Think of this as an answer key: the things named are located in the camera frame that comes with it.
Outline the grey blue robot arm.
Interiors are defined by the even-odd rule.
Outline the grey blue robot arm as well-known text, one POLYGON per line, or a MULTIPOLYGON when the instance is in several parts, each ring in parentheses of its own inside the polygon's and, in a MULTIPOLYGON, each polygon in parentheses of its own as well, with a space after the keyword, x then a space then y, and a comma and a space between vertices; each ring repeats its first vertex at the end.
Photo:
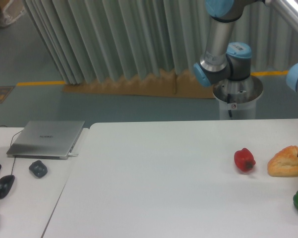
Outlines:
MULTIPOLYGON (((213 86, 223 120, 255 119, 256 103, 263 92, 262 82, 250 75, 251 47, 242 42, 230 43, 235 22, 244 8, 255 2, 275 9, 298 32, 298 0, 205 1, 211 27, 205 53, 193 71, 202 86, 213 86)), ((298 93, 298 63, 287 73, 286 84, 298 93)))

